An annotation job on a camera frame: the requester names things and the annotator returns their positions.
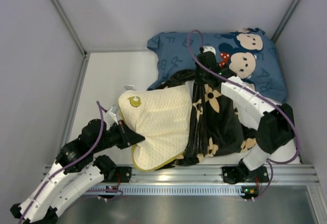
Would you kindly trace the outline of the white pillow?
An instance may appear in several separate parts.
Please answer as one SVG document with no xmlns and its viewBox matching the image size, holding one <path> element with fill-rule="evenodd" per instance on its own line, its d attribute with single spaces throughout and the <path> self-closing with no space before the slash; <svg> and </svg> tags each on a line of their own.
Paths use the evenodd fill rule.
<svg viewBox="0 0 327 224">
<path fill-rule="evenodd" d="M 118 105 L 127 126 L 145 138 L 132 147 L 138 170 L 159 169 L 182 155 L 192 111 L 187 84 L 152 91 L 129 90 L 119 97 Z"/>
</svg>

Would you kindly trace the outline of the black floral plush pillowcase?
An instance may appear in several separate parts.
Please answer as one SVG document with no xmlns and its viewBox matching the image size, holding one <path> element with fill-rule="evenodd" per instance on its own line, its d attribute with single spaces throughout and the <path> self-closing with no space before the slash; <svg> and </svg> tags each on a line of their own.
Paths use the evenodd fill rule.
<svg viewBox="0 0 327 224">
<path fill-rule="evenodd" d="M 243 153 L 256 145 L 256 130 L 241 124 L 234 102 L 218 91 L 218 79 L 195 70 L 174 73 L 148 90 L 191 85 L 192 110 L 189 139 L 184 153 L 165 168 L 190 166 L 204 158 Z"/>
</svg>

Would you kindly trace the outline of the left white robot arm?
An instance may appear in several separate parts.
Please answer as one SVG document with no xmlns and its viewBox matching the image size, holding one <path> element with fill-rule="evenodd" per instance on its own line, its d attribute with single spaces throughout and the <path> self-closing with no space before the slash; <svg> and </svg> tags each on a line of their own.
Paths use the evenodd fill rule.
<svg viewBox="0 0 327 224">
<path fill-rule="evenodd" d="M 22 203 L 10 212 L 20 223 L 56 223 L 65 210 L 94 185 L 111 180 L 116 164 L 108 155 L 94 154 L 116 146 L 123 150 L 145 140 L 123 120 L 111 127 L 101 119 L 91 120 L 56 157 L 48 175 Z"/>
</svg>

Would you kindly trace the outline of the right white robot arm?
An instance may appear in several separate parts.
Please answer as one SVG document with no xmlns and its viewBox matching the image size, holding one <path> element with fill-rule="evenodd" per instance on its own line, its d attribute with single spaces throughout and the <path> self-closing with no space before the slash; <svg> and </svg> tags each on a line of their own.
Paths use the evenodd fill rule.
<svg viewBox="0 0 327 224">
<path fill-rule="evenodd" d="M 223 181 L 229 184 L 246 182 L 257 177 L 264 163 L 280 147 L 297 137 L 292 108 L 278 105 L 251 89 L 229 68 L 221 69 L 213 52 L 202 52 L 196 58 L 197 82 L 209 84 L 215 91 L 244 109 L 258 124 L 256 145 L 237 166 L 223 168 Z"/>
</svg>

